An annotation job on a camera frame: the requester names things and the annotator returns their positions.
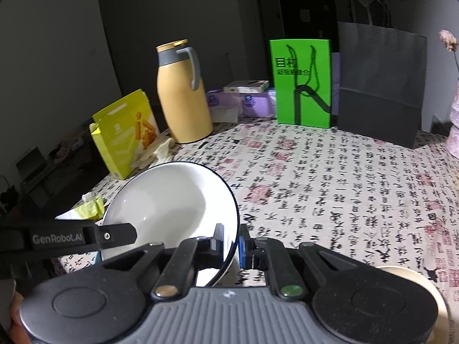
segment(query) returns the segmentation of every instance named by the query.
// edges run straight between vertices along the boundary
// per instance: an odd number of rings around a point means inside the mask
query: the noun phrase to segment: gray ribbed panel
[[[332,344],[303,303],[274,298],[267,287],[192,288],[156,304],[120,344]]]

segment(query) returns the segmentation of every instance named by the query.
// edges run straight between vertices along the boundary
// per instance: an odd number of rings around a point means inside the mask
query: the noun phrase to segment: purple tissue pack
[[[276,92],[274,88],[264,93],[223,93],[222,91],[207,92],[209,107],[238,107],[239,116],[253,118],[275,118]]]

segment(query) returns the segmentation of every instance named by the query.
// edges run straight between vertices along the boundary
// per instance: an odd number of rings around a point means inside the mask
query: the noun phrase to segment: thermos
[[[212,133],[199,60],[188,40],[156,48],[157,89],[172,137],[178,143],[198,141]]]

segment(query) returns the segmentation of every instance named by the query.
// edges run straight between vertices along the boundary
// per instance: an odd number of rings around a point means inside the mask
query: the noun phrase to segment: beige bowl
[[[446,308],[445,301],[442,295],[435,288],[435,286],[423,275],[417,273],[414,270],[404,268],[402,266],[390,266],[382,265],[378,266],[378,269],[387,271],[388,273],[398,275],[399,277],[409,279],[417,284],[420,284],[427,291],[429,291],[437,302],[438,306],[438,318],[435,322],[435,326],[432,330],[431,335],[427,341],[427,344],[446,344],[448,342],[448,331],[449,331],[449,317],[448,309]]]

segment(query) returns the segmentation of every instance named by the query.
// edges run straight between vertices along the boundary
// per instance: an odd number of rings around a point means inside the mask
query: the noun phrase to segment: vase
[[[459,79],[449,118],[453,125],[446,140],[446,148],[452,156],[459,159]]]

